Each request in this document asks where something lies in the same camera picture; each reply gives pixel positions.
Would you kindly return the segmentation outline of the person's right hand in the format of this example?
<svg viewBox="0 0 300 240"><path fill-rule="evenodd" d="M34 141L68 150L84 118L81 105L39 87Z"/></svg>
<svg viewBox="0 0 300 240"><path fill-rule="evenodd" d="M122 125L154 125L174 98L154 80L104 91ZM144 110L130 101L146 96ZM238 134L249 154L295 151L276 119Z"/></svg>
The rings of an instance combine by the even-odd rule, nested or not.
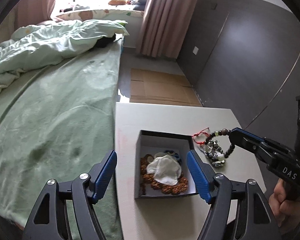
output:
<svg viewBox="0 0 300 240"><path fill-rule="evenodd" d="M300 223L300 197L297 200L288 200L281 178L277 181L268 203L282 233L293 230Z"/></svg>

